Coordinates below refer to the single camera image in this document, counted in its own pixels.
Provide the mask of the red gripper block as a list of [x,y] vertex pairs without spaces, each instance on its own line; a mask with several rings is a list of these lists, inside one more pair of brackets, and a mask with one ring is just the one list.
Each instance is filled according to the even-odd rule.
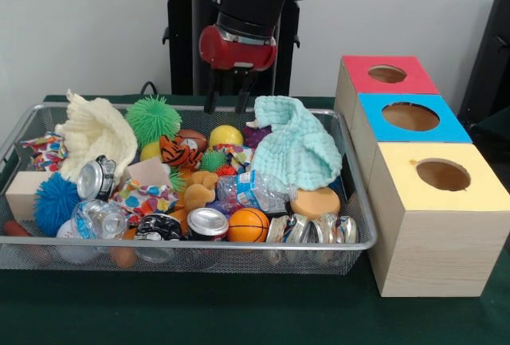
[[[210,79],[204,104],[205,113],[213,113],[222,85],[222,71],[248,69],[264,71],[275,61],[277,44],[270,40],[253,40],[231,34],[216,25],[207,26],[200,35],[198,51],[203,61],[211,66]],[[237,97],[235,112],[245,112],[256,72],[247,72]]]

